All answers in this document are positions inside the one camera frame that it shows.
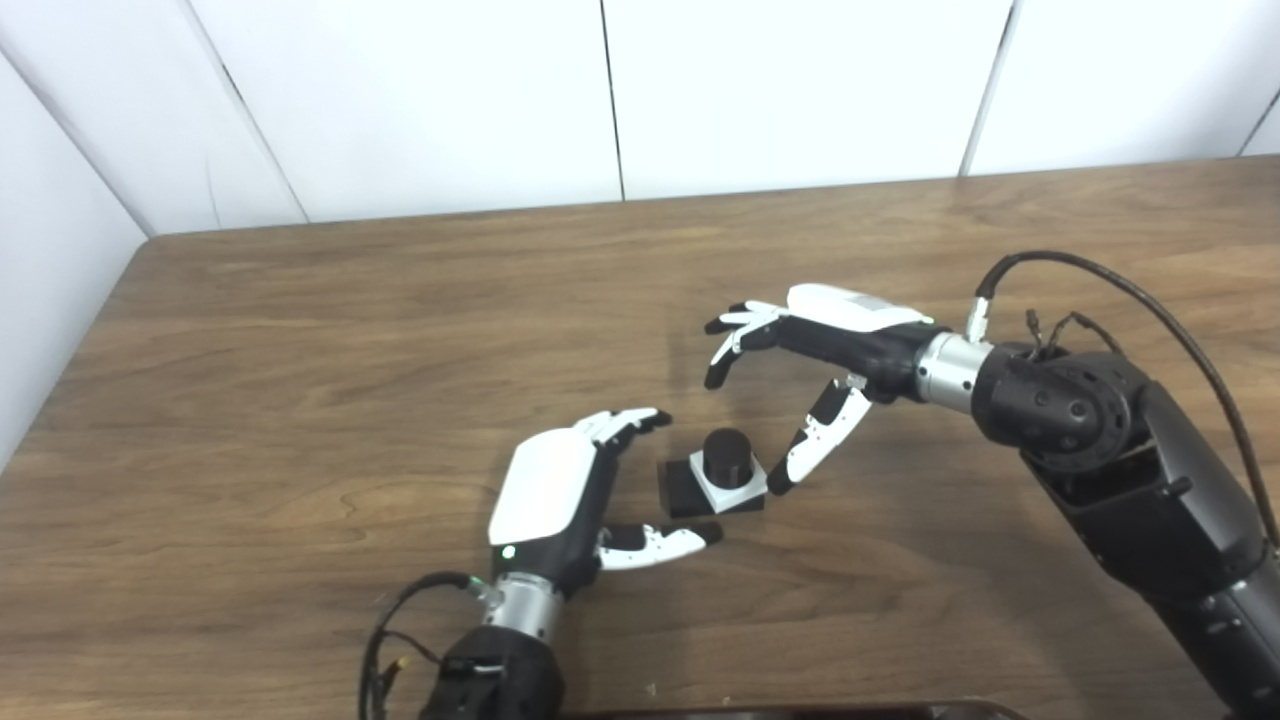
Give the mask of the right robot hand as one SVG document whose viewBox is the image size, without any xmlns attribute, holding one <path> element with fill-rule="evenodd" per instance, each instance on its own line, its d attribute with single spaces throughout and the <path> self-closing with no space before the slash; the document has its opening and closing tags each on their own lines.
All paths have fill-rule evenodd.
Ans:
<svg viewBox="0 0 1280 720">
<path fill-rule="evenodd" d="M 844 370 L 828 382 L 805 415 L 786 455 L 769 470 L 772 495 L 787 495 L 846 441 L 876 404 L 922 400 L 916 387 L 924 351 L 947 327 L 872 295 L 829 284 L 791 287 L 782 305 L 735 304 L 704 327 L 724 334 L 704 386 L 718 389 L 745 354 L 785 348 Z"/>
</svg>

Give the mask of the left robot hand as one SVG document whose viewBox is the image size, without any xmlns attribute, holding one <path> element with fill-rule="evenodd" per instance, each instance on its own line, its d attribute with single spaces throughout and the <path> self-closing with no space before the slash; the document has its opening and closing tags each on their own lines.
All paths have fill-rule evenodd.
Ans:
<svg viewBox="0 0 1280 720">
<path fill-rule="evenodd" d="M 650 568 L 700 553 L 717 521 L 605 523 L 620 459 L 637 437 L 671 424 L 658 407 L 604 410 L 518 443 L 488 527 L 493 577 L 532 577 L 564 600 L 603 571 Z"/>
</svg>

